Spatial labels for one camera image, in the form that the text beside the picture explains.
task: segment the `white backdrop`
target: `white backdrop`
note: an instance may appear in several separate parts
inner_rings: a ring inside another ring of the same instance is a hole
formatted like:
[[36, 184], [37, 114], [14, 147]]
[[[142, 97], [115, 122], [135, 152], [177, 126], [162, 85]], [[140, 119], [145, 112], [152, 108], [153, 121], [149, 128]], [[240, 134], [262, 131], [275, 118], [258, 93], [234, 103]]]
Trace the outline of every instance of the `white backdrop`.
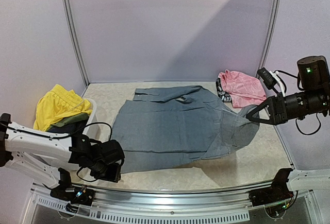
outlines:
[[91, 82], [255, 75], [272, 0], [70, 0]]

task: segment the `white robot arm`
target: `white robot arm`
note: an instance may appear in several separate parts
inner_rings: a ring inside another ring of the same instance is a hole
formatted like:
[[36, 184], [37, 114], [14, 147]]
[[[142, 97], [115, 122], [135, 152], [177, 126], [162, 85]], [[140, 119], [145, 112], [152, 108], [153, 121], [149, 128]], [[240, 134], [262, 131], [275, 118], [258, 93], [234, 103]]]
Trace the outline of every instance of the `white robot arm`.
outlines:
[[[63, 167], [46, 161], [59, 161]], [[52, 197], [91, 205], [94, 191], [85, 188], [87, 197], [77, 197], [81, 188], [72, 186], [66, 169], [70, 165], [87, 167], [95, 179], [118, 182], [123, 162], [124, 152], [116, 140], [101, 143], [83, 134], [42, 132], [11, 122], [10, 114], [0, 117], [0, 167], [32, 177], [50, 188]]]

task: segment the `gray shirt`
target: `gray shirt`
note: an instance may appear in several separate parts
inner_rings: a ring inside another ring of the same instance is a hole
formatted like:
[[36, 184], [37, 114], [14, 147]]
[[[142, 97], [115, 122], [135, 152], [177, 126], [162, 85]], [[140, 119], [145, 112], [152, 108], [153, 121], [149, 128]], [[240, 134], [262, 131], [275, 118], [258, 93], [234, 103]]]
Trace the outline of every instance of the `gray shirt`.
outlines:
[[125, 152], [122, 172], [165, 169], [214, 159], [248, 145], [259, 124], [233, 112], [201, 86], [136, 89], [113, 124]]

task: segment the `black cable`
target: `black cable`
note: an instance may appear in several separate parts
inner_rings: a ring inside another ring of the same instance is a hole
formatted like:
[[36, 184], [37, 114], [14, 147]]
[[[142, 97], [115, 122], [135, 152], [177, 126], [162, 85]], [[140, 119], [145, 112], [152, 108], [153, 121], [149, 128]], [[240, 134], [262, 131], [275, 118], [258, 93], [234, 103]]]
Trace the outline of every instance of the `black cable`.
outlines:
[[316, 132], [318, 132], [318, 131], [321, 129], [321, 121], [319, 120], [318, 113], [316, 114], [316, 118], [317, 118], [318, 121], [319, 121], [319, 127], [317, 128], [316, 131], [314, 131], [314, 132], [312, 132], [312, 133], [308, 133], [308, 134], [307, 134], [307, 133], [304, 133], [304, 132], [301, 131], [301, 129], [299, 128], [298, 123], [297, 123], [297, 120], [298, 120], [298, 118], [297, 118], [297, 119], [295, 120], [295, 125], [296, 125], [298, 131], [299, 131], [302, 135], [314, 135]]
[[291, 206], [295, 203], [295, 201], [297, 200], [298, 198], [298, 191], [295, 192], [295, 198], [294, 198], [294, 201], [292, 204], [290, 204], [285, 210], [288, 210], [289, 208], [291, 208]]
[[277, 75], [277, 77], [280, 79], [280, 81], [283, 83], [283, 86], [284, 86], [284, 93], [286, 93], [287, 92], [287, 86], [286, 86], [286, 84], [285, 84], [285, 82], [283, 81], [283, 79], [279, 76], [279, 75]]
[[275, 70], [275, 71], [278, 71], [278, 72], [280, 72], [280, 73], [283, 73], [283, 74], [286, 74], [286, 75], [288, 75], [288, 76], [291, 76], [291, 77], [293, 77], [293, 78], [295, 78], [295, 79], [298, 79], [297, 76], [295, 76], [295, 75], [293, 75], [293, 74], [290, 74], [290, 73], [287, 73], [287, 72], [285, 72], [285, 71], [281, 71], [281, 70]]
[[21, 132], [21, 133], [26, 133], [26, 134], [30, 134], [30, 135], [36, 135], [36, 136], [40, 136], [40, 137], [44, 137], [44, 138], [48, 138], [48, 139], [65, 139], [65, 138], [69, 138], [73, 135], [75, 135], [76, 133], [80, 132], [81, 130], [85, 129], [86, 127], [88, 126], [91, 126], [91, 125], [107, 125], [110, 127], [110, 136], [109, 136], [109, 140], [111, 140], [111, 137], [112, 137], [112, 126], [109, 125], [108, 123], [106, 122], [93, 122], [93, 123], [90, 123], [90, 124], [87, 124], [83, 127], [81, 127], [80, 129], [76, 130], [75, 132], [69, 134], [69, 135], [65, 135], [65, 136], [49, 136], [49, 135], [42, 135], [42, 134], [38, 134], [38, 133], [34, 133], [34, 132], [31, 132], [31, 131], [27, 131], [27, 130], [21, 130], [21, 129], [15, 129], [15, 128], [12, 128], [10, 126], [7, 126], [7, 125], [4, 125], [3, 123], [0, 122], [0, 124], [2, 126], [5, 126], [6, 128], [10, 129], [10, 130], [14, 130], [14, 131], [18, 131], [18, 132]]
[[92, 183], [92, 182], [95, 182], [97, 179], [95, 180], [86, 180], [86, 179], [83, 179], [82, 177], [79, 176], [79, 173], [81, 172], [81, 170], [83, 169], [83, 167], [79, 168], [79, 170], [76, 172], [76, 175], [78, 178], [80, 178], [81, 180], [84, 180], [86, 182], [89, 182], [89, 183]]
[[301, 88], [300, 86], [300, 75], [298, 75], [298, 78], [297, 78], [297, 88], [300, 90], [300, 91], [305, 91], [303, 88]]

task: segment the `metal frame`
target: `metal frame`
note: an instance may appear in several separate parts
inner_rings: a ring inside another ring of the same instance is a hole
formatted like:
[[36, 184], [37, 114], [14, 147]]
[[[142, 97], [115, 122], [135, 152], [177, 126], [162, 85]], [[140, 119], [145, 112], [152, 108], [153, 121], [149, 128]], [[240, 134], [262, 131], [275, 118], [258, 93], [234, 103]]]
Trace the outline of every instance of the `metal frame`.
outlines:
[[81, 74], [82, 80], [84, 81], [85, 86], [88, 86], [90, 81], [88, 79], [86, 66], [85, 66], [83, 56], [81, 54], [79, 43], [78, 43], [77, 33], [75, 30], [75, 26], [74, 26], [74, 22], [73, 22], [73, 18], [72, 18], [70, 0], [63, 0], [63, 5], [64, 5], [65, 16], [67, 18], [71, 42], [72, 42], [74, 53], [76, 55], [80, 74]]
[[260, 59], [258, 69], [262, 68], [266, 62], [266, 58], [267, 58], [268, 51], [270, 48], [270, 43], [272, 41], [272, 37], [273, 37], [273, 33], [274, 33], [275, 22], [276, 22], [276, 17], [277, 17], [277, 13], [278, 13], [278, 7], [279, 7], [279, 0], [273, 0], [272, 11], [271, 11], [269, 23], [268, 23], [266, 41], [265, 41], [265, 45], [263, 46], [263, 49], [262, 49], [262, 54], [261, 54], [261, 59]]
[[[252, 207], [247, 193], [251, 188], [260, 186], [198, 194], [144, 194], [93, 188], [93, 206], [80, 206], [77, 216], [110, 223], [238, 223], [250, 220], [249, 211], [264, 208]], [[322, 223], [313, 191], [301, 191], [301, 197], [305, 198], [312, 223]], [[23, 223], [32, 222], [37, 205], [66, 213], [66, 202], [51, 198], [49, 190], [34, 184]]]

